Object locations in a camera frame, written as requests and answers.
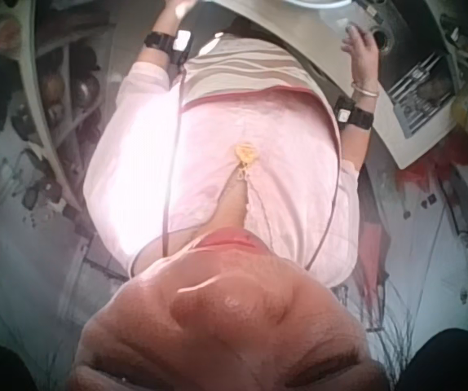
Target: hand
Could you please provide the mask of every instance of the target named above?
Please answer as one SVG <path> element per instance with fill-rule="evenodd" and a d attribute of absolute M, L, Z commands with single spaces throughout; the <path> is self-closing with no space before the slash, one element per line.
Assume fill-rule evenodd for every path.
<path fill-rule="evenodd" d="M 166 0 L 166 10 L 174 11 L 178 19 L 181 20 L 196 3 L 197 0 Z"/>
<path fill-rule="evenodd" d="M 378 91 L 379 49 L 373 35 L 359 26 L 347 27 L 348 37 L 342 40 L 342 51 L 351 55 L 354 83 L 370 92 Z"/>

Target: countertop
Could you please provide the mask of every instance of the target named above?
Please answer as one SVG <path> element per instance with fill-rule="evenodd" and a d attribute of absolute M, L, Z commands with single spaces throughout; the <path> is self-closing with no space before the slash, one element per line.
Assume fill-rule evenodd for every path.
<path fill-rule="evenodd" d="M 315 11 L 282 0 L 210 1 L 274 33 L 307 57 L 342 91 L 352 94 L 351 61 L 349 55 L 341 51 L 341 38 L 347 23 L 345 12 L 355 12 L 355 4 L 334 11 Z M 454 126 L 449 103 L 414 136 L 406 139 L 390 98 L 382 87 L 380 92 L 374 129 L 401 169 L 430 150 Z"/>

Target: bracelet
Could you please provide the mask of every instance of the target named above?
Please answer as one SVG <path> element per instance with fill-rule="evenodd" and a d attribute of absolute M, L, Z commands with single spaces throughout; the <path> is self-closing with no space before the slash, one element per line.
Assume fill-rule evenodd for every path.
<path fill-rule="evenodd" d="M 369 96 L 370 98 L 378 98 L 379 97 L 378 92 L 370 92 L 370 91 L 364 90 L 361 87 L 357 86 L 355 81 L 353 83 L 351 83 L 351 88 L 353 88 L 357 92 L 360 92 L 363 95 Z"/>

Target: mouth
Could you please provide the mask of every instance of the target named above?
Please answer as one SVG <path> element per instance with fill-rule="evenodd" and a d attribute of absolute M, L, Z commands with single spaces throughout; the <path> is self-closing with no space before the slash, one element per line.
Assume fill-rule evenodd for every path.
<path fill-rule="evenodd" d="M 262 255 L 272 254 L 272 251 L 256 235 L 242 228 L 234 227 L 221 228 L 210 232 L 201 238 L 194 248 L 236 248 Z"/>

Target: drain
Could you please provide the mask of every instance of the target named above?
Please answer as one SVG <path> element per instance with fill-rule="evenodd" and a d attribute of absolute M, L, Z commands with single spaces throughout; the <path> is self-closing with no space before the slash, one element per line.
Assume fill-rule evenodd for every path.
<path fill-rule="evenodd" d="M 390 52 L 393 47 L 393 37 L 386 30 L 376 28 L 372 30 L 373 39 L 382 55 Z"/>

